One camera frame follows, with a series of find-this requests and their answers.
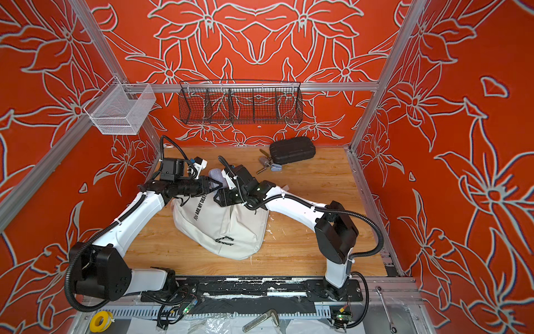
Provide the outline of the grey fabric pouch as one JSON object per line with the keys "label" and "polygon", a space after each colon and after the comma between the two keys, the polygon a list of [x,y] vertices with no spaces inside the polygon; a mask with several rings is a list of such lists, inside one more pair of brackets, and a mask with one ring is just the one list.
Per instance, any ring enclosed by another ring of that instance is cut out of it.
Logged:
{"label": "grey fabric pouch", "polygon": [[217,182],[220,182],[223,187],[228,185],[226,179],[222,175],[222,170],[219,168],[213,168],[209,171],[209,177]]}

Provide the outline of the white canvas backpack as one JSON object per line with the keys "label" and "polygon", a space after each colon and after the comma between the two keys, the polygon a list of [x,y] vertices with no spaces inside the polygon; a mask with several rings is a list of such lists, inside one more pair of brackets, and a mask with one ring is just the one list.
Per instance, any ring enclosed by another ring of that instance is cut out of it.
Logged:
{"label": "white canvas backpack", "polygon": [[251,211],[242,205],[221,207],[215,194],[178,196],[170,207],[175,227],[209,252],[244,260],[263,244],[269,211]]}

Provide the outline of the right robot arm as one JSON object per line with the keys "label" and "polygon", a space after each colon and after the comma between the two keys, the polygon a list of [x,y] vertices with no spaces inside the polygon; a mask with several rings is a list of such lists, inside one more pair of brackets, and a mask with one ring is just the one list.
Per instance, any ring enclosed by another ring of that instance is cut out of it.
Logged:
{"label": "right robot arm", "polygon": [[[367,216],[346,210],[341,203],[314,203],[285,191],[269,181],[258,181],[242,165],[227,165],[223,170],[213,170],[216,181],[223,186],[217,190],[215,202],[221,207],[240,205],[252,212],[268,210],[305,225],[315,233],[318,249],[326,259],[324,275],[325,294],[331,299],[342,299],[346,285],[353,275],[350,270],[354,260],[371,257],[381,252],[385,238],[374,221]],[[354,252],[358,229],[356,218],[368,224],[376,236],[376,245],[368,251]]]}

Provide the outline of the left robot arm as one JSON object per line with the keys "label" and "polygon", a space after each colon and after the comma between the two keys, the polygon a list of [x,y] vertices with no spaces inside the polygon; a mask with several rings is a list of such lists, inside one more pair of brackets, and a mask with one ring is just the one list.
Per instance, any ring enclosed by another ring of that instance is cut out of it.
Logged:
{"label": "left robot arm", "polygon": [[150,301],[170,305],[179,289],[175,272],[159,267],[131,269],[124,257],[142,229],[171,200],[201,197],[224,187],[201,174],[206,165],[200,157],[162,158],[159,169],[109,226],[73,246],[64,292],[75,310],[91,313],[131,294],[145,294]]}

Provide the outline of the black hard zip case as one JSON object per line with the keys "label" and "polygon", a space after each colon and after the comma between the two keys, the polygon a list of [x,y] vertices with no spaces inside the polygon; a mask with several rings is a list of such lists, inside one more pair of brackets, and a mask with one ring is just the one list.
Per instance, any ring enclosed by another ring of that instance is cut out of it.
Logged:
{"label": "black hard zip case", "polygon": [[306,136],[276,141],[269,146],[271,158],[275,164],[285,165],[311,159],[316,154],[316,147]]}

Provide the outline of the yellow tape roll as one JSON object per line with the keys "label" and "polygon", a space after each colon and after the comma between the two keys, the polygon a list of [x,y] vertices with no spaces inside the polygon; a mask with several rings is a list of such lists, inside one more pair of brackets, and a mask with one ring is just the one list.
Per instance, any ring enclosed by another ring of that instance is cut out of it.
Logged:
{"label": "yellow tape roll", "polygon": [[109,311],[99,311],[90,320],[89,329],[92,333],[103,333],[106,331],[115,319]]}

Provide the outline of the silver wrench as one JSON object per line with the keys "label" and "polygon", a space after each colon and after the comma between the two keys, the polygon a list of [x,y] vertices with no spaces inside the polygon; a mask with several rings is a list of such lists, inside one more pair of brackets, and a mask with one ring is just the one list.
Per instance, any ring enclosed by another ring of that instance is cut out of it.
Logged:
{"label": "silver wrench", "polygon": [[390,312],[388,310],[385,298],[383,296],[383,290],[382,290],[381,286],[377,286],[375,288],[375,290],[376,290],[376,293],[378,294],[378,296],[380,298],[380,302],[382,303],[382,307],[384,308],[384,311],[385,311],[385,314],[386,314],[386,318],[387,318],[387,321],[389,323],[390,333],[397,334],[398,330],[397,330],[396,325],[395,325],[395,323],[394,323],[394,321],[392,319],[392,316],[390,315]]}

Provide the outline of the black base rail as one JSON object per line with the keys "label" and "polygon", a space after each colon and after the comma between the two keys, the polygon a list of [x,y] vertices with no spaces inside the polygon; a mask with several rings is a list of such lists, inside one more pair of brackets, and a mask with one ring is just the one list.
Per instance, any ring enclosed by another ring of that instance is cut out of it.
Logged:
{"label": "black base rail", "polygon": [[299,297],[316,302],[360,302],[364,289],[360,281],[348,279],[336,288],[318,276],[178,276],[179,287],[190,294],[212,299],[256,297]]}

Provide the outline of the grey angled metal bracket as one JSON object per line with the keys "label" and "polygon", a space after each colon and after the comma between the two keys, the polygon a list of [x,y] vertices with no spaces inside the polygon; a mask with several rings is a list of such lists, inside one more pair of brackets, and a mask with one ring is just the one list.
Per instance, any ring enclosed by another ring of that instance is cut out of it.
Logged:
{"label": "grey angled metal bracket", "polygon": [[248,333],[253,330],[253,328],[258,327],[260,324],[266,322],[267,320],[271,320],[276,328],[280,327],[280,318],[278,312],[274,309],[270,309],[267,310],[265,313],[261,314],[260,316],[254,318],[252,321],[249,321],[246,325],[242,327],[242,331],[244,333]]}

